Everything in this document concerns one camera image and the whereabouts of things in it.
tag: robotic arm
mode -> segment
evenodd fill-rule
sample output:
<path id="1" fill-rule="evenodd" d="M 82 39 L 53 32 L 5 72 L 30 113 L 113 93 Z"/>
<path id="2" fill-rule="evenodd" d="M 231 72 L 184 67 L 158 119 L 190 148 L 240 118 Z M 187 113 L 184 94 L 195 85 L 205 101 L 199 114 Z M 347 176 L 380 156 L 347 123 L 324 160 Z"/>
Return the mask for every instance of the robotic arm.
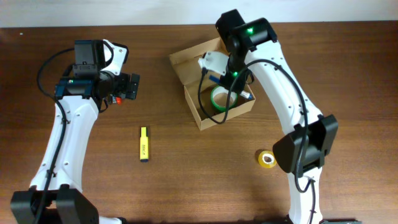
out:
<path id="1" fill-rule="evenodd" d="M 262 18 L 246 24 L 239 12 L 233 10 L 222 14 L 216 28 L 227 50 L 231 52 L 230 56 L 207 52 L 198 63 L 202 70 L 211 70 L 221 75 L 220 79 L 210 77 L 212 80 L 241 96 L 244 96 L 242 92 L 248 74 L 253 72 L 270 98 L 286 134 L 274 144 L 273 151 L 282 170 L 288 173 L 289 219 L 294 224 L 319 223 L 322 220 L 318 203 L 319 178 L 325 156 L 330 153 L 338 129 L 337 120 L 333 115 L 324 118 L 303 92 L 287 65 L 276 33 L 267 20 Z M 253 62 L 249 70 L 247 65 Z M 290 80 L 281 69 L 289 74 Z M 302 94 L 304 105 L 298 91 Z M 306 132 L 303 131 L 306 126 L 304 113 L 308 120 Z M 299 160 L 303 134 L 306 135 L 306 141 Z M 300 192 L 295 183 L 296 178 L 300 189 L 309 185 L 308 180 L 311 180 L 312 190 Z"/>
<path id="2" fill-rule="evenodd" d="M 12 196 L 11 210 L 20 224 L 125 222 L 123 218 L 99 217 L 81 194 L 81 172 L 91 128 L 98 113 L 104 111 L 102 102 L 108 107 L 115 98 L 134 100 L 139 75 L 121 72 L 129 53 L 124 45 L 77 40 L 74 50 L 76 62 L 55 87 L 55 119 L 43 161 L 29 190 Z M 57 208 L 47 209 L 53 201 Z"/>

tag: wood grain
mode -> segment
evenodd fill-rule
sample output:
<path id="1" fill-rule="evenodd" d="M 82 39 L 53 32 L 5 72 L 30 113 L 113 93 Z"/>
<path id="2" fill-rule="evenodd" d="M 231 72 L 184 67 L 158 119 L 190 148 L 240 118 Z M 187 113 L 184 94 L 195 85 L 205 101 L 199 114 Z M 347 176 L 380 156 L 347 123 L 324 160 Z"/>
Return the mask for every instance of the wood grain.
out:
<path id="1" fill-rule="evenodd" d="M 398 23 L 273 24 L 285 58 L 311 100 L 339 121 L 320 182 L 325 218 L 398 222 Z M 141 74 L 137 99 L 100 114 L 83 166 L 85 196 L 102 216 L 132 222 L 235 222 L 283 217 L 286 174 L 255 153 L 283 134 L 259 83 L 250 113 L 200 132 L 168 55 L 217 37 L 208 26 L 0 29 L 0 223 L 15 223 L 13 191 L 26 190 L 49 140 L 53 103 L 35 84 L 41 63 L 76 39 L 109 39 Z M 73 54 L 44 73 L 53 90 Z M 150 162 L 139 162 L 139 127 Z"/>

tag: cardboard box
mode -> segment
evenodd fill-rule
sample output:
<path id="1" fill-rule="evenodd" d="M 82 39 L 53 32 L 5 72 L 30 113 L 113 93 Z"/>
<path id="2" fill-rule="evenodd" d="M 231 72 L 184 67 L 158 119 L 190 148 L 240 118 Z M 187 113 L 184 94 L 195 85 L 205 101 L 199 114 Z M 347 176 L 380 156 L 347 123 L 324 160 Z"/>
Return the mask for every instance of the cardboard box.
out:
<path id="1" fill-rule="evenodd" d="M 209 40 L 208 42 L 169 55 L 171 64 L 181 83 L 184 85 L 185 99 L 187 100 L 193 117 L 195 118 L 200 130 L 204 130 L 216 125 L 216 123 L 207 118 L 202 112 L 198 101 L 198 87 L 201 78 L 201 69 L 198 64 L 198 59 L 201 58 L 202 55 L 207 51 L 219 51 L 228 55 L 224 43 L 220 38 Z M 216 77 L 220 76 L 216 73 L 212 73 L 212 75 Z M 224 118 L 225 113 L 216 111 L 212 107 L 210 100 L 210 93 L 215 86 L 217 86 L 217 84 L 210 81 L 207 75 L 203 80 L 201 87 L 201 102 L 208 114 L 213 115 L 215 120 L 221 121 Z M 238 96 L 235 107 L 229 109 L 228 111 L 227 120 L 251 111 L 251 108 L 256 101 L 256 97 L 247 84 L 244 87 L 244 90 L 250 92 L 253 96 L 253 99 L 247 100 L 242 96 Z"/>

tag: box flap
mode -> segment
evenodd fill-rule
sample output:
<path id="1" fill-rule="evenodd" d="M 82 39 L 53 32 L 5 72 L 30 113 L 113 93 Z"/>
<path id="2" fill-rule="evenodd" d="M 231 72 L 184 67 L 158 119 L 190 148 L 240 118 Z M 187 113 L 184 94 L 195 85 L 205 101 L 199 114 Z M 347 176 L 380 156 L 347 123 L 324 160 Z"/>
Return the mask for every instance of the box flap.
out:
<path id="1" fill-rule="evenodd" d="M 207 51 L 224 49 L 220 38 L 215 38 L 189 49 L 169 55 L 170 62 L 183 85 L 188 85 L 201 77 L 198 59 Z"/>
<path id="2" fill-rule="evenodd" d="M 198 113 L 198 110 L 196 109 L 195 105 L 193 104 L 192 98 L 189 95 L 189 92 L 187 90 L 187 87 L 184 86 L 184 92 L 185 92 L 185 99 L 187 100 L 188 106 L 191 109 L 193 118 L 195 118 L 195 121 L 197 122 L 198 127 L 200 127 L 200 115 Z"/>

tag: black cable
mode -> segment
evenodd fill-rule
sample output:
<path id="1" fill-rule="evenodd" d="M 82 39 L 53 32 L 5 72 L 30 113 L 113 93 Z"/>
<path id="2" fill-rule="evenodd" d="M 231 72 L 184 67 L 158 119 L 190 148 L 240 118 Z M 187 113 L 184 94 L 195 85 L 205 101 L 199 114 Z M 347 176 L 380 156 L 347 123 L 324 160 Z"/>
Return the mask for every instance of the black cable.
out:
<path id="1" fill-rule="evenodd" d="M 310 179 L 310 182 L 311 182 L 311 188 L 312 188 L 312 208 L 311 208 L 309 224 L 312 224 L 313 214 L 315 213 L 316 194 L 315 194 L 315 180 Z"/>
<path id="2" fill-rule="evenodd" d="M 39 90 L 40 90 L 45 96 L 48 96 L 48 97 L 50 97 L 50 98 L 53 98 L 53 96 L 52 96 L 50 93 L 47 93 L 46 91 L 44 91 L 43 86 L 42 86 L 42 84 L 41 84 L 41 82 L 40 82 L 40 79 L 42 78 L 43 69 L 44 69 L 44 68 L 47 66 L 47 64 L 48 64 L 49 62 L 51 62 L 56 56 L 58 56 L 58 55 L 60 55 L 60 54 L 63 54 L 63 53 L 66 53 L 66 52 L 69 52 L 69 51 L 74 50 L 74 49 L 75 49 L 75 48 L 72 47 L 72 48 L 65 49 L 65 50 L 62 50 L 62 51 L 56 53 L 55 55 L 53 55 L 53 56 L 51 56 L 49 59 L 47 59 L 47 60 L 43 63 L 43 65 L 40 67 L 39 71 L 37 72 L 36 82 L 37 82 L 37 86 L 38 86 Z"/>
<path id="3" fill-rule="evenodd" d="M 224 115 L 224 118 L 223 118 L 222 121 L 216 121 L 215 119 L 213 119 L 213 118 L 205 111 L 205 109 L 203 108 L 203 105 L 201 104 L 201 100 L 200 100 L 200 88 L 201 88 L 201 84 L 202 84 L 202 82 L 203 82 L 203 78 L 205 77 L 205 75 L 206 75 L 206 73 L 207 73 L 207 70 L 206 70 L 205 68 L 202 69 L 202 76 L 201 76 L 201 80 L 200 80 L 200 83 L 199 83 L 199 89 L 198 89 L 198 100 L 199 100 L 200 108 L 201 108 L 201 110 L 207 115 L 207 117 L 210 118 L 212 121 L 214 121 L 216 124 L 223 124 L 223 123 L 226 121 L 226 117 L 227 117 L 227 115 L 228 115 L 228 110 L 229 110 L 229 98 L 231 97 L 231 92 L 232 92 L 232 89 L 233 89 L 234 86 L 235 86 L 236 81 L 239 79 L 240 75 L 241 75 L 244 71 L 246 71 L 251 65 L 253 65 L 253 64 L 255 64 L 255 63 L 261 63 L 261 62 L 269 63 L 269 64 L 275 66 L 275 68 L 276 68 L 277 70 L 280 70 L 280 71 L 285 75 L 285 77 L 289 80 L 289 82 L 291 82 L 291 84 L 293 85 L 293 87 L 295 88 L 295 90 L 296 90 L 296 92 L 297 92 L 297 94 L 298 94 L 298 97 L 300 98 L 301 105 L 302 105 L 302 108 L 303 108 L 303 115 L 304 115 L 304 129 L 302 130 L 302 132 L 303 132 L 302 136 L 303 136 L 303 137 L 302 137 L 302 141 L 301 141 L 301 143 L 300 143 L 300 148 L 299 148 L 299 150 L 298 150 L 298 157 L 297 157 L 297 160 L 296 160 L 295 173 L 294 173 L 294 177 L 295 177 L 294 182 L 295 182 L 295 185 L 296 185 L 297 190 L 298 190 L 300 193 L 305 193 L 305 192 L 308 190 L 308 188 L 309 188 L 311 182 L 310 182 L 310 180 L 308 181 L 308 183 L 307 183 L 307 185 L 305 186 L 304 190 L 302 190 L 302 189 L 300 188 L 300 185 L 299 185 L 299 168 L 300 168 L 300 166 L 301 166 L 301 160 L 302 160 L 303 149 L 304 149 L 305 141 L 306 141 L 307 135 L 308 135 L 308 114 L 307 114 L 307 107 L 305 106 L 305 100 L 304 100 L 303 94 L 302 94 L 302 92 L 301 92 L 299 86 L 298 86 L 297 83 L 294 81 L 294 79 L 282 68 L 282 66 L 280 66 L 280 65 L 278 65 L 277 63 L 275 63 L 275 62 L 273 62 L 273 61 L 271 61 L 271 60 L 268 60 L 268 59 L 258 59 L 258 60 L 254 60 L 254 61 L 248 63 L 248 64 L 238 73 L 238 75 L 236 76 L 234 82 L 232 82 L 232 85 L 231 85 L 231 87 L 229 88 L 228 95 L 227 95 L 227 99 L 226 99 L 225 115 Z"/>
<path id="4" fill-rule="evenodd" d="M 66 113 L 65 113 L 65 110 L 63 109 L 61 103 L 58 101 L 58 99 L 56 99 L 55 96 L 52 96 L 50 93 L 47 93 L 47 92 L 43 89 L 42 84 L 41 84 L 41 82 L 40 82 L 40 78 L 41 78 L 41 76 L 42 76 L 43 69 L 47 66 L 47 64 L 48 64 L 49 62 L 51 62 L 51 60 L 53 60 L 56 56 L 58 56 L 58 55 L 60 55 L 60 54 L 63 54 L 63 53 L 65 53 L 65 52 L 69 52 L 69 51 L 71 51 L 71 50 L 74 50 L 74 48 L 65 49 L 65 50 L 60 51 L 60 52 L 56 53 L 55 55 L 51 56 L 49 59 L 47 59 L 47 60 L 43 63 L 43 65 L 40 67 L 39 71 L 37 72 L 36 81 L 37 81 L 37 86 L 38 86 L 39 90 L 40 90 L 45 96 L 50 97 L 51 99 L 53 99 L 53 101 L 55 102 L 55 104 L 57 104 L 57 106 L 60 108 L 60 111 L 61 111 L 61 114 L 62 114 L 62 130 L 61 130 L 60 139 L 59 139 L 58 144 L 57 144 L 57 148 L 55 149 L 54 156 L 53 156 L 52 161 L 51 161 L 50 169 L 47 170 L 47 180 L 45 181 L 45 185 L 44 185 L 44 189 L 43 189 L 42 198 L 40 199 L 39 208 L 37 209 L 37 213 L 36 213 L 36 216 L 35 216 L 35 220 L 34 220 L 34 222 L 33 222 L 34 224 L 38 224 L 38 223 L 39 223 L 40 218 L 41 218 L 41 216 L 42 216 L 42 214 L 43 214 L 44 207 L 45 207 L 45 199 L 46 199 L 47 193 L 48 193 L 48 191 L 49 191 L 50 181 L 51 181 L 51 178 L 52 178 L 52 176 L 53 176 L 53 172 L 54 172 L 54 168 L 55 168 L 55 163 L 57 162 L 57 157 L 58 157 L 58 154 L 59 154 L 59 152 L 60 152 L 60 150 L 61 150 L 63 138 L 64 138 L 64 136 L 65 136 L 65 131 L 66 131 L 66 129 L 67 129 L 67 115 L 66 115 Z"/>
<path id="5" fill-rule="evenodd" d="M 75 65 L 74 63 L 71 63 L 70 65 L 68 65 L 67 69 L 65 69 L 62 76 L 68 77 L 70 72 L 72 71 L 74 65 Z"/>
<path id="6" fill-rule="evenodd" d="M 106 99 L 104 99 L 104 104 L 105 104 L 105 109 L 100 110 L 99 113 L 103 113 L 104 111 L 106 111 L 106 109 L 108 109 L 108 101 Z"/>
<path id="7" fill-rule="evenodd" d="M 103 41 L 104 45 L 107 46 L 107 48 L 109 49 L 109 51 L 111 52 L 111 58 L 105 62 L 105 65 L 108 66 L 112 63 L 113 61 L 113 48 L 107 43 L 107 41 Z"/>

